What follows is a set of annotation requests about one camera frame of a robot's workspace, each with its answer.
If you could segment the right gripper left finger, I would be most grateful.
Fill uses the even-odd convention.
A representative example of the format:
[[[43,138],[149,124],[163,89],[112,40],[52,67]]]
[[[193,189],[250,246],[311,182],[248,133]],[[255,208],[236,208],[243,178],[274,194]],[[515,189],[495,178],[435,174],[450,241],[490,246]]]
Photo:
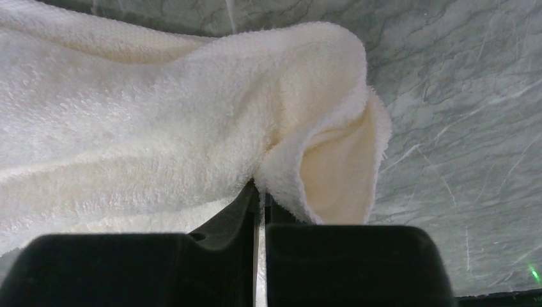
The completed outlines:
[[[247,183],[189,233],[57,234],[33,240],[2,306],[254,306],[258,200]]]

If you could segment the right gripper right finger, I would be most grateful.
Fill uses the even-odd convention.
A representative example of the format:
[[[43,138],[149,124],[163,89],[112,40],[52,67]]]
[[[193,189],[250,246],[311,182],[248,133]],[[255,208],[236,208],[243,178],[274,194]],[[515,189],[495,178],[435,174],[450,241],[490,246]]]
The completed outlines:
[[[413,226],[316,225],[264,197],[269,306],[456,306],[440,253]]]

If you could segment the white towel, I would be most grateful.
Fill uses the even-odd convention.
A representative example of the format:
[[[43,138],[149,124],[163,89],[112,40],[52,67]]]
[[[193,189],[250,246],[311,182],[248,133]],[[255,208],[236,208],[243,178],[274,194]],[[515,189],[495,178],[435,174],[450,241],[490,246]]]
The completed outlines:
[[[391,134],[328,22],[206,38],[1,2],[1,252],[180,230],[254,179],[297,219],[363,224]]]

